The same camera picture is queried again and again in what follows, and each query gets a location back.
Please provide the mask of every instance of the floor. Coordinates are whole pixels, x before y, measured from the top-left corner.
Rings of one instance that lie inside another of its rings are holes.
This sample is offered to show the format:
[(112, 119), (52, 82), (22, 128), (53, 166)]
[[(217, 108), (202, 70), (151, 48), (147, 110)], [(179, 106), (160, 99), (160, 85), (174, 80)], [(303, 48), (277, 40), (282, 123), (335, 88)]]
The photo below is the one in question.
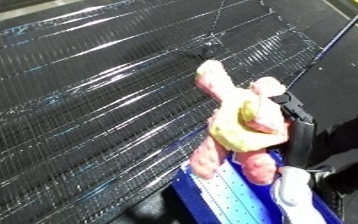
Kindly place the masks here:
[[(322, 0), (265, 0), (265, 2), (284, 20), (296, 26), (320, 46), (324, 46), (347, 21)], [(33, 6), (29, 12), (39, 9)], [(351, 30), (319, 64), (314, 66), (294, 86), (293, 92), (303, 101), (308, 112), (317, 119), (319, 130), (356, 116), (358, 113), (358, 28)], [(340, 169), (355, 161), (358, 161), (358, 149), (335, 156), (327, 163)], [(114, 223), (192, 222), (186, 208), (181, 205), (170, 187), (128, 209), (114, 221)], [(358, 223), (358, 193), (346, 199), (346, 223)]]

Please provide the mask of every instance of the perforated surface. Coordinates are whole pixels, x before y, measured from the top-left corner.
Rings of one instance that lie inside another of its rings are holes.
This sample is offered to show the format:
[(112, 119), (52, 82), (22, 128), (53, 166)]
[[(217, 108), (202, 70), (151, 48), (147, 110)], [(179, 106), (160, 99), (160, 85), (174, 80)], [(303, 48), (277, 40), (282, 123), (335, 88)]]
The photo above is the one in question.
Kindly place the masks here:
[(280, 214), (272, 217), (259, 197), (226, 161), (217, 178), (202, 180), (192, 175), (220, 223), (272, 224), (280, 223)]
[(220, 2), (206, 0), (0, 30), (0, 223), (105, 223), (169, 183), (216, 107), (193, 83), (206, 42), (238, 85), (287, 81), (318, 49), (261, 3), (229, 0), (213, 36)]

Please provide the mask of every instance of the stuffed toy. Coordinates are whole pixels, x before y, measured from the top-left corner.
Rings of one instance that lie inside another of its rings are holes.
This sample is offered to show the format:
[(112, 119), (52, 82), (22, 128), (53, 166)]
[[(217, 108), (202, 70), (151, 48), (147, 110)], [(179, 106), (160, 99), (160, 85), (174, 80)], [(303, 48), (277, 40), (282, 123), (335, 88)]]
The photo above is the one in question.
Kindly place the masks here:
[(208, 135), (190, 156), (192, 172), (211, 179), (230, 153), (247, 179), (257, 185), (272, 183), (277, 173), (269, 146), (288, 140), (288, 125), (280, 106), (269, 97), (286, 91), (273, 77), (251, 82), (247, 89), (234, 85), (223, 64), (204, 62), (196, 72), (196, 85), (220, 103), (208, 119)]

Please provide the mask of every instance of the metal rod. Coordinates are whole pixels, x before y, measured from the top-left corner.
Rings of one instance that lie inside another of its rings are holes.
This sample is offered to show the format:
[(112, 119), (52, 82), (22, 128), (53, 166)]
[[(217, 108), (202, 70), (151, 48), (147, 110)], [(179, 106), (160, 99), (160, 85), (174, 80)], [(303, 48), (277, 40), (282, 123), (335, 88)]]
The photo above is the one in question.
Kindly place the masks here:
[(223, 7), (225, 7), (226, 2), (227, 2), (227, 0), (222, 0), (222, 2), (220, 3), (219, 9), (218, 9), (218, 11), (216, 12), (216, 16), (215, 16), (214, 23), (212, 24), (212, 27), (211, 27), (211, 29), (209, 30), (207, 36), (210, 37), (210, 36), (212, 36), (213, 33), (215, 32), (216, 27), (218, 26), (218, 22), (219, 22), (219, 19), (220, 19), (220, 15), (222, 14), (222, 9), (223, 9)]
[(290, 89), (296, 82), (298, 82), (306, 72), (308, 72), (318, 61), (320, 61), (325, 54), (358, 22), (358, 14), (350, 20), (326, 45), (325, 47), (312, 59), (312, 61), (305, 66), (295, 78), (288, 84), (287, 89)]

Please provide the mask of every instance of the black handle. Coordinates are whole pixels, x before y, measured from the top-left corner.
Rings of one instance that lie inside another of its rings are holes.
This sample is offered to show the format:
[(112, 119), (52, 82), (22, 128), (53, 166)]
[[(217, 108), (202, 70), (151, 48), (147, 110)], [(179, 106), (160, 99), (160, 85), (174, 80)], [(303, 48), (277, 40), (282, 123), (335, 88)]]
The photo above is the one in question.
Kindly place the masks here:
[(294, 120), (289, 127), (290, 139), (284, 155), (284, 165), (306, 168), (313, 149), (315, 123)]

